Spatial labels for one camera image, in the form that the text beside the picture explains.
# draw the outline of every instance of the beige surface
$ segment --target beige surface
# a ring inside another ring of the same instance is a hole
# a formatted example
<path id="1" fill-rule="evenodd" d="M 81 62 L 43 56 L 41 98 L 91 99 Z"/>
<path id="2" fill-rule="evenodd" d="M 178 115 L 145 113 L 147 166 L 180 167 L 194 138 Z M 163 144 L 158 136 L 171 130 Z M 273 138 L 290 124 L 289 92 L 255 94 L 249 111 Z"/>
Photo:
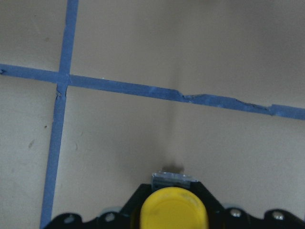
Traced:
<path id="1" fill-rule="evenodd" d="M 80 1 L 71 72 L 305 108 L 305 1 Z"/>
<path id="2" fill-rule="evenodd" d="M 0 76 L 0 227 L 39 228 L 56 85 Z"/>
<path id="3" fill-rule="evenodd" d="M 2 0 L 0 63 L 58 71 L 66 0 Z"/>
<path id="4" fill-rule="evenodd" d="M 262 217 L 305 213 L 304 121 L 70 87 L 53 216 L 122 206 L 163 167 Z"/>

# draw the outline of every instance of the floor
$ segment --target floor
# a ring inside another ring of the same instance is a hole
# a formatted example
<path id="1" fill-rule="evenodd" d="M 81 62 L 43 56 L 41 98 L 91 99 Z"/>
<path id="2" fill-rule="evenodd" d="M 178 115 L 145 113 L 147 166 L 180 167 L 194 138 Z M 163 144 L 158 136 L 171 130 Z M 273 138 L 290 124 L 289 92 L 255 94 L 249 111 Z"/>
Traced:
<path id="1" fill-rule="evenodd" d="M 160 169 L 304 219 L 305 2 L 0 9 L 1 228 L 90 220 Z"/>

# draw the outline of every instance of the blue tape line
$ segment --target blue tape line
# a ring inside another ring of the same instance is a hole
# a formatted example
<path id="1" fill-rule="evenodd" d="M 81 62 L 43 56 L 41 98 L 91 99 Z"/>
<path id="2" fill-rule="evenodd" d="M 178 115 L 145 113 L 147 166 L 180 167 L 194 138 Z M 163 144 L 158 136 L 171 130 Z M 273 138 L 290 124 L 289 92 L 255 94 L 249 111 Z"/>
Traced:
<path id="1" fill-rule="evenodd" d="M 76 27 L 78 0 L 68 0 L 66 12 L 66 26 L 63 34 L 62 48 L 61 48 L 61 61 L 59 72 L 64 73 L 69 77 L 72 50 L 74 42 L 74 34 Z"/>
<path id="2" fill-rule="evenodd" d="M 58 73 L 46 70 L 0 64 L 0 71 L 0 74 L 8 76 L 47 81 L 51 83 L 61 82 L 61 77 Z"/>
<path id="3" fill-rule="evenodd" d="M 265 115 L 276 115 L 286 118 L 305 120 L 305 109 L 272 105 L 269 107 L 244 103 L 234 98 L 211 94 L 183 95 L 177 90 L 153 87 L 134 83 L 123 83 L 118 81 L 95 79 L 77 75 L 70 76 L 70 86 L 84 87 L 108 92 L 139 95 L 157 99 L 178 101 L 183 103 L 200 104 L 206 106 L 221 107 L 226 109 L 259 113 Z"/>
<path id="4" fill-rule="evenodd" d="M 61 61 L 59 73 L 57 73 L 58 82 L 60 83 L 57 84 L 57 96 L 54 106 L 53 125 L 41 210 L 41 229 L 51 221 L 52 217 L 57 168 L 61 149 L 61 136 L 66 106 L 66 92 L 70 79 L 69 72 L 71 67 L 77 8 L 78 0 L 68 0 L 66 26 L 61 48 Z"/>

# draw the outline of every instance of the silver screw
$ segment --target silver screw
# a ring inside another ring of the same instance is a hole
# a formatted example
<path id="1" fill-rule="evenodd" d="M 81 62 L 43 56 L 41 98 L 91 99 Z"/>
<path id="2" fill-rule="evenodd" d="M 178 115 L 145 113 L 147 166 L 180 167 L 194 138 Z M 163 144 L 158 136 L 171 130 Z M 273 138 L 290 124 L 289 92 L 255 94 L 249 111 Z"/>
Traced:
<path id="1" fill-rule="evenodd" d="M 69 224 L 69 223 L 72 223 L 74 221 L 74 216 L 73 215 L 69 215 L 67 218 L 65 218 L 64 220 L 63 220 L 63 222 L 65 223 L 65 224 Z"/>
<path id="2" fill-rule="evenodd" d="M 279 211 L 274 211 L 272 213 L 272 217 L 275 218 L 276 220 L 283 220 L 284 219 L 283 213 L 279 212 Z"/>
<path id="3" fill-rule="evenodd" d="M 233 217 L 241 217 L 242 212 L 240 210 L 234 208 L 230 211 L 230 214 Z"/>
<path id="4" fill-rule="evenodd" d="M 111 221 L 114 221 L 115 219 L 115 215 L 113 213 L 109 213 L 105 216 L 105 221 L 106 222 L 111 222 Z"/>

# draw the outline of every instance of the yellow round object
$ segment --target yellow round object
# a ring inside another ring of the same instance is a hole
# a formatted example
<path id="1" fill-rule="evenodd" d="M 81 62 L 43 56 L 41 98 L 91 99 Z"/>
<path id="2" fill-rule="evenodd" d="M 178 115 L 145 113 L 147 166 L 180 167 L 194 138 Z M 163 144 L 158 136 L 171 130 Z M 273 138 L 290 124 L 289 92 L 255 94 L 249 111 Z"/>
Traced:
<path id="1" fill-rule="evenodd" d="M 180 187 L 165 187 L 152 193 L 140 214 L 140 229 L 208 229 L 202 201 Z"/>

